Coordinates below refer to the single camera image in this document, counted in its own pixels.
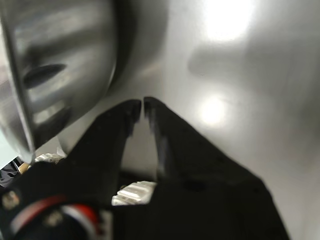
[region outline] stainless steel surface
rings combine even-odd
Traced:
[[[33,152],[105,95],[116,62],[114,8],[111,0],[3,0],[1,7]]]
[[[155,96],[263,178],[293,240],[319,239],[320,1],[119,2],[136,23],[127,65],[58,136],[62,147],[70,151],[98,113]],[[142,123],[123,167],[154,175],[156,148]]]
[[[0,18],[0,131],[17,155],[26,160],[30,160],[33,155],[33,144],[30,139],[30,129],[28,128],[26,114],[19,99],[18,88],[14,81],[14,69],[11,52],[8,48],[8,39],[5,23]],[[12,161],[12,157],[5,159],[2,152],[1,168]]]
[[[0,130],[0,169],[17,157],[17,153],[8,143],[7,139]]]

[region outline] stainless steel bowl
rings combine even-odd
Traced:
[[[116,63],[111,0],[1,2],[0,125],[26,162],[106,93]]]

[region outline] shiny metal surface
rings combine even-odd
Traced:
[[[32,152],[105,95],[116,63],[114,8],[111,0],[3,0],[2,12]]]
[[[30,160],[33,155],[33,144],[30,129],[25,118],[24,107],[19,99],[18,88],[14,81],[15,71],[12,66],[12,55],[8,48],[6,27],[0,18],[0,131],[11,147],[16,151],[10,156],[1,154],[1,165],[5,166],[17,155]]]
[[[293,240],[319,239],[320,1],[119,2],[135,23],[127,64],[58,136],[65,150],[98,113],[155,96],[264,179]],[[154,176],[156,161],[143,120],[123,167]]]

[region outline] metal bowl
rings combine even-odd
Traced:
[[[110,0],[4,0],[0,125],[25,161],[106,93],[116,63]]]

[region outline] metal panel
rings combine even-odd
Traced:
[[[0,86],[0,125],[31,162],[35,149],[105,95],[116,63],[114,8],[111,0],[0,4],[0,37],[7,40],[0,42],[0,77],[10,83]]]
[[[130,13],[121,20],[132,30],[128,58],[107,97],[59,135],[66,150],[98,113],[155,96],[264,179],[293,240],[319,239],[320,214],[306,213],[319,209],[320,1],[119,2]],[[137,132],[123,160],[152,175],[147,133]]]

